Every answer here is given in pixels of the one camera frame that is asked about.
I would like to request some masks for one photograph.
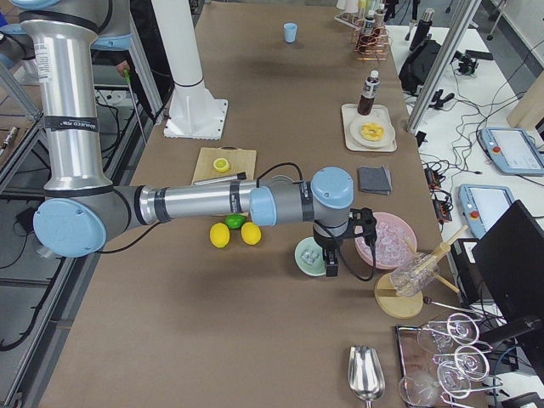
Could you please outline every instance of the black monitor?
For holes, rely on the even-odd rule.
[[[479,272],[507,321],[482,334],[497,343],[516,337],[544,382],[544,230],[515,201],[473,249]]]

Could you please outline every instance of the black bag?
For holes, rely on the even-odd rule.
[[[400,84],[404,91],[411,95],[419,94],[439,51],[440,44],[426,39],[408,55],[399,74]]]

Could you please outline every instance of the metal scoop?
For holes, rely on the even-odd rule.
[[[380,398],[385,389],[382,366],[374,348],[353,346],[349,352],[348,382],[355,396],[365,401],[365,408]]]

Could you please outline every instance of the yellow lemon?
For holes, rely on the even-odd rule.
[[[217,223],[210,228],[210,241],[216,248],[225,248],[230,241],[230,231],[223,223]]]
[[[227,159],[219,157],[213,161],[213,169],[220,173],[228,172],[230,169],[230,163]]]
[[[254,223],[245,223],[241,226],[241,239],[247,245],[255,245],[261,241],[261,229]]]
[[[374,122],[365,123],[360,127],[359,132],[363,139],[370,140],[371,142],[382,140],[384,133],[383,127]]]

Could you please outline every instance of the cutting board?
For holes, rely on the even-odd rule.
[[[215,171],[213,161],[223,157],[230,163],[230,170],[225,173]],[[255,161],[257,160],[256,150],[244,150],[233,148],[210,148],[202,147],[196,161],[195,172],[191,183],[195,181],[223,177],[230,174],[246,172],[248,180],[255,177]]]

